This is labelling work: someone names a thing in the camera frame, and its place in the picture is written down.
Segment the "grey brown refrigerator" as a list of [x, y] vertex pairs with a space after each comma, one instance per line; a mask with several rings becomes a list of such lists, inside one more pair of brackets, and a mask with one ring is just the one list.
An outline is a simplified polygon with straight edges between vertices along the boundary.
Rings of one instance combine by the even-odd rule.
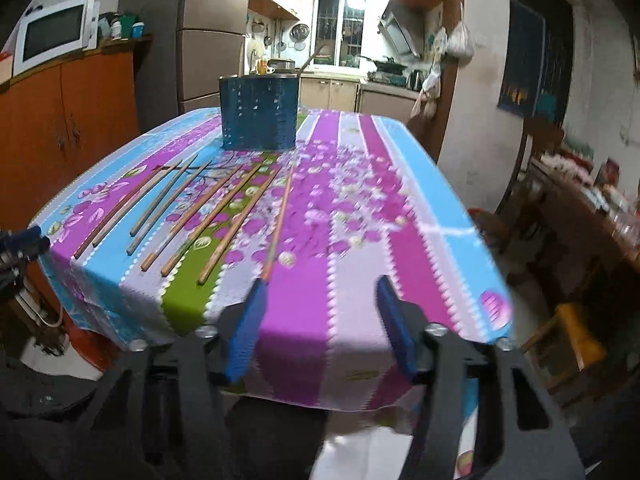
[[241, 73], [248, 0], [118, 0], [152, 36], [136, 76], [140, 129], [219, 105], [219, 78]]

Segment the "grey-brown chopstick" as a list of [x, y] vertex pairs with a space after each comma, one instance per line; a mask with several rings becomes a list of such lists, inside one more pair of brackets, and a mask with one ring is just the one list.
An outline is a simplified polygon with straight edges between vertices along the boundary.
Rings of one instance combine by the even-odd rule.
[[150, 229], [154, 226], [154, 224], [163, 217], [165, 211], [169, 208], [169, 206], [180, 196], [180, 194], [191, 184], [191, 182], [198, 177], [210, 164], [210, 162], [203, 162], [201, 166], [198, 168], [190, 170], [189, 168], [186, 172], [178, 179], [175, 185], [171, 188], [167, 196], [163, 199], [154, 212], [152, 216], [149, 218], [145, 225], [142, 226], [142, 229], [138, 232], [137, 235], [132, 236], [132, 241], [128, 245], [126, 249], [126, 254], [131, 256], [134, 251], [139, 247], [142, 240], [146, 237], [146, 234], [150, 232]]

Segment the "orange wooden cabinet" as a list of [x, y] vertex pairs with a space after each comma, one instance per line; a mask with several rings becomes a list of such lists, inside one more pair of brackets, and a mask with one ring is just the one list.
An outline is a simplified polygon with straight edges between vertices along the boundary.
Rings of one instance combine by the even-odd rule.
[[1, 84], [1, 226], [24, 229], [66, 185], [140, 134], [134, 76], [152, 37], [56, 58]]

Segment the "white plastic bag hanging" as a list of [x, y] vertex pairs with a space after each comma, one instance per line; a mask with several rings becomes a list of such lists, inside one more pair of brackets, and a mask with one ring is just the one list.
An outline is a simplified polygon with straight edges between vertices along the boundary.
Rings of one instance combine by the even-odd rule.
[[461, 63], [467, 63], [474, 56], [474, 46], [469, 29], [460, 21], [451, 34], [448, 36], [446, 44], [446, 55], [456, 58]]

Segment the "black wok on stove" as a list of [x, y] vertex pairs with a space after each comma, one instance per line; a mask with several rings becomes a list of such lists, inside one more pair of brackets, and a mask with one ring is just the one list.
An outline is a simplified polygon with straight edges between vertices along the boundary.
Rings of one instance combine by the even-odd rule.
[[397, 63], [393, 58], [388, 58], [386, 61], [375, 60], [364, 55], [360, 55], [360, 58], [372, 62], [376, 70], [381, 73], [401, 75], [407, 68], [404, 64]]

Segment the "brown chopstick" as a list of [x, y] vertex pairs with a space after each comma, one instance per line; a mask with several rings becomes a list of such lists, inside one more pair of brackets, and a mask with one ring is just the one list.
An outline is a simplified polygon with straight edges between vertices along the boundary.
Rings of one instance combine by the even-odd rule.
[[122, 217], [125, 217], [126, 214], [130, 211], [130, 209], [134, 208], [137, 205], [138, 201], [142, 199], [143, 196], [149, 190], [152, 190], [158, 182], [163, 180], [166, 177], [167, 170], [177, 164], [182, 162], [181, 159], [178, 162], [175, 162], [171, 166], [163, 166], [158, 167], [154, 170], [152, 176], [146, 178], [140, 185], [138, 185], [134, 190], [129, 192], [116, 206], [115, 211], [111, 212], [107, 219], [101, 223], [100, 228], [90, 237], [90, 243], [92, 247], [98, 246], [104, 237], [107, 236], [108, 232], [114, 228], [114, 225], [119, 222]]

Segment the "blue perforated utensil holder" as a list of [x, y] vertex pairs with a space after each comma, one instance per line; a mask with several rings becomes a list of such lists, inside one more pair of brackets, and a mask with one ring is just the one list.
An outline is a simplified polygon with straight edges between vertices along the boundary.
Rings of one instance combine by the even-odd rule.
[[294, 148], [299, 76], [221, 77], [219, 90], [225, 150], [282, 152]]

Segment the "kitchen range hood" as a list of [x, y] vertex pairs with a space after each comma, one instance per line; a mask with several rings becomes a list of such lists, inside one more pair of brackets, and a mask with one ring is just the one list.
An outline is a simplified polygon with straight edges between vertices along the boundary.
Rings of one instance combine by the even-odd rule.
[[423, 13], [391, 1], [378, 22], [378, 31], [401, 58], [423, 58]]

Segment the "short tan chopstick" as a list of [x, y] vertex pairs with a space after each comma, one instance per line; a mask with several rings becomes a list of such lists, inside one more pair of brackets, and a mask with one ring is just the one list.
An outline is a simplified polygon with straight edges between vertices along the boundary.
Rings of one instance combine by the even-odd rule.
[[178, 179], [186, 172], [186, 170], [189, 168], [192, 162], [194, 162], [195, 159], [196, 159], [196, 154], [193, 154], [190, 158], [186, 160], [186, 162], [180, 162], [180, 164], [174, 165], [167, 170], [166, 176], [169, 176], [170, 180], [160, 190], [157, 196], [155, 196], [154, 200], [152, 200], [152, 203], [150, 203], [150, 206], [146, 208], [145, 211], [143, 211], [143, 214], [141, 215], [141, 217], [138, 219], [138, 221], [134, 224], [134, 226], [129, 231], [130, 236], [135, 236], [138, 234], [138, 232], [142, 229], [142, 226], [145, 225], [145, 222], [147, 222], [149, 218], [152, 216], [152, 213], [154, 212], [154, 210], [158, 206], [160, 206], [160, 203], [167, 196], [171, 188], [175, 185]]

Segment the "electric kettle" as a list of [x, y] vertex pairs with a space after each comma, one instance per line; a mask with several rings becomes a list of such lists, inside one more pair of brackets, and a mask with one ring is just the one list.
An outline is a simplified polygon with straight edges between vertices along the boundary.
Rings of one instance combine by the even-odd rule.
[[408, 88], [412, 91], [419, 92], [422, 89], [425, 78], [424, 70], [412, 70], [408, 77]]

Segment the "light wooden chopstick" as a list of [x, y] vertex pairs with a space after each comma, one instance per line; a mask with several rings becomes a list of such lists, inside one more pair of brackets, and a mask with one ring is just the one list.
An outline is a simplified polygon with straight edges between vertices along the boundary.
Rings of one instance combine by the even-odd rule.
[[250, 212], [253, 210], [255, 205], [262, 198], [264, 193], [267, 191], [267, 188], [269, 188], [269, 185], [271, 184], [271, 182], [274, 180], [275, 177], [277, 177], [278, 173], [280, 172], [280, 169], [281, 167], [279, 165], [271, 167], [269, 170], [269, 174], [267, 174], [265, 176], [265, 179], [262, 180], [262, 182], [260, 182], [260, 185], [258, 186], [258, 188], [256, 188], [255, 193], [250, 196], [250, 199], [248, 200], [248, 202], [243, 206], [243, 208], [235, 217], [231, 218], [231, 224], [229, 226], [229, 229], [226, 232], [224, 232], [224, 236], [220, 240], [219, 244], [216, 246], [210, 258], [205, 263], [205, 266], [203, 266], [203, 269], [201, 270], [200, 274], [198, 274], [199, 285], [204, 285], [206, 283], [209, 275], [213, 272], [213, 270], [215, 269], [215, 266], [224, 256], [224, 253], [227, 251], [232, 240], [235, 238], [235, 235], [238, 234], [242, 224], [244, 223], [246, 218], [250, 215]]

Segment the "wooden chopstick green band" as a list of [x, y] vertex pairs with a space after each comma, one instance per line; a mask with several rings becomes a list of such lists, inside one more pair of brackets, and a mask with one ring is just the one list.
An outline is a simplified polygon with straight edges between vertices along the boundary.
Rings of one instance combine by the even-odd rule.
[[262, 275], [260, 276], [260, 278], [265, 283], [269, 282], [273, 263], [274, 263], [274, 260], [276, 260], [279, 238], [280, 238], [280, 234], [283, 226], [286, 206], [288, 206], [288, 198], [290, 197], [290, 193], [291, 193], [294, 171], [295, 171], [295, 167], [292, 166], [290, 171], [288, 172], [288, 177], [286, 178], [284, 194], [282, 196], [282, 202], [280, 205], [279, 214], [277, 216], [277, 222], [273, 229], [272, 239], [269, 246], [267, 259], [264, 267], [262, 268]]

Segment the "colourful floral striped tablecloth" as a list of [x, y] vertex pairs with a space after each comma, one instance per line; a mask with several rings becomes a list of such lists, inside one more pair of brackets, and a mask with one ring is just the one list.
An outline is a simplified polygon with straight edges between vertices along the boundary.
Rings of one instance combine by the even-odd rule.
[[[480, 234], [447, 180], [398, 120], [314, 110], [298, 118], [296, 148], [280, 155], [222, 146], [216, 108], [142, 134], [88, 169], [44, 206], [35, 224], [50, 238], [44, 274], [75, 324], [124, 346], [195, 330], [241, 301], [262, 274], [286, 178], [295, 167], [267, 310], [242, 392], [308, 408], [360, 412], [408, 408], [375, 305], [386, 275], [402, 299], [464, 338], [510, 332], [511, 299]], [[208, 167], [169, 206], [131, 256], [129, 231], [166, 176], [92, 247], [117, 204], [158, 167], [179, 159]], [[160, 269], [224, 194], [260, 167], [167, 278]], [[281, 167], [204, 285], [198, 274], [271, 167]], [[140, 264], [198, 196], [241, 169], [191, 218], [146, 272]]]

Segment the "wooden chair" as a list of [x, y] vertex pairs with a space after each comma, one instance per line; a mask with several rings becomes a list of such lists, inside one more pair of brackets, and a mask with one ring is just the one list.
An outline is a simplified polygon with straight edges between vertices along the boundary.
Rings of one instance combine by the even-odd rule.
[[564, 130], [554, 122], [549, 122], [544, 116], [529, 117], [523, 120], [523, 131], [515, 165], [506, 185], [506, 192], [497, 206], [497, 214], [500, 214], [506, 206], [518, 176], [526, 170], [529, 162], [544, 153], [555, 151], [561, 145], [564, 136]]

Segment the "wooden chopstick painted tip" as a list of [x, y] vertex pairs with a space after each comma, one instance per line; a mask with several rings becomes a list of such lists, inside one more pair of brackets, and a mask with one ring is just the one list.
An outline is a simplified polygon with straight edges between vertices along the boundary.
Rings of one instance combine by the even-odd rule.
[[171, 241], [180, 233], [183, 227], [191, 221], [194, 214], [197, 214], [200, 209], [221, 189], [226, 183], [241, 169], [240, 166], [236, 166], [229, 170], [226, 174], [218, 178], [214, 184], [206, 188], [205, 192], [198, 196], [195, 203], [192, 203], [188, 209], [183, 211], [177, 222], [170, 228], [166, 236], [158, 243], [155, 249], [145, 257], [140, 264], [140, 270], [146, 272], [153, 265], [160, 254], [166, 249]]

